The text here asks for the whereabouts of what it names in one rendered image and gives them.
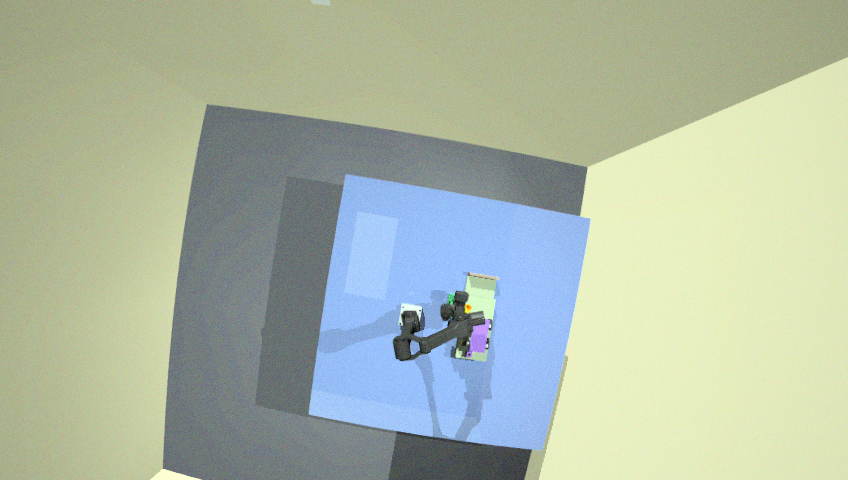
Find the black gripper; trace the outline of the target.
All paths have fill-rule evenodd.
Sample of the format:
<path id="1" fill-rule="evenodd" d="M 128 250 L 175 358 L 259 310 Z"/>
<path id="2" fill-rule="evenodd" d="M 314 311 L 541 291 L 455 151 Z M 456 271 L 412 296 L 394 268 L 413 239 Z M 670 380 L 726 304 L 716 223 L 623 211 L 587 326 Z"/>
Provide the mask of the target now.
<path id="1" fill-rule="evenodd" d="M 458 290 L 455 292 L 453 304 L 456 304 L 456 307 L 455 307 L 454 312 L 453 312 L 453 317 L 457 312 L 467 313 L 466 308 L 464 308 L 464 307 L 469 300 L 469 296 L 470 295 L 469 295 L 468 292 L 463 292 L 463 291 L 458 291 Z"/>

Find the pale green ramp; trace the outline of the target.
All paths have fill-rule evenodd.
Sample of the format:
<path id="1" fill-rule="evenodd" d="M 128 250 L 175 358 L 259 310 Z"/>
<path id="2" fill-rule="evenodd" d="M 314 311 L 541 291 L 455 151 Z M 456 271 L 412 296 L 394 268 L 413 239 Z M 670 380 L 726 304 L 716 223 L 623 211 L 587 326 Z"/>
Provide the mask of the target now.
<path id="1" fill-rule="evenodd" d="M 465 292 L 468 292 L 470 295 L 466 303 L 472 306 L 470 313 L 483 310 L 485 319 L 492 319 L 493 321 L 495 307 L 495 299 L 493 298 L 496 280 L 499 280 L 499 278 L 468 272 Z M 485 349 L 485 353 L 472 352 L 472 357 L 466 357 L 468 346 L 470 345 L 461 345 L 461 339 L 457 338 L 454 350 L 455 358 L 467 358 L 486 362 L 488 350 Z"/>

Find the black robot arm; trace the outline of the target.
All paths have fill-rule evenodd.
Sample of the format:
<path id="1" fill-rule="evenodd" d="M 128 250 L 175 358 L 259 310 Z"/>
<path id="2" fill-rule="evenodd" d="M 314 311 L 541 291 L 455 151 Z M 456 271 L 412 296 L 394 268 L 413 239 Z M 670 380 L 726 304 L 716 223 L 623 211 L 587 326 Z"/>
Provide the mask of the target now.
<path id="1" fill-rule="evenodd" d="M 471 313 L 457 312 L 453 317 L 455 307 L 456 304 L 443 304 L 441 306 L 440 314 L 442 320 L 447 321 L 452 317 L 453 321 L 450 321 L 447 328 L 428 337 L 417 337 L 414 335 L 414 333 L 420 332 L 421 329 L 419 315 L 417 315 L 416 311 L 403 310 L 401 313 L 403 330 L 400 335 L 395 336 L 392 340 L 396 360 L 413 361 L 418 356 L 428 354 L 431 350 L 448 341 L 468 337 L 474 332 L 474 326 L 486 325 L 483 310 Z M 419 343 L 420 347 L 420 350 L 413 355 L 411 355 L 410 349 L 411 340 Z"/>

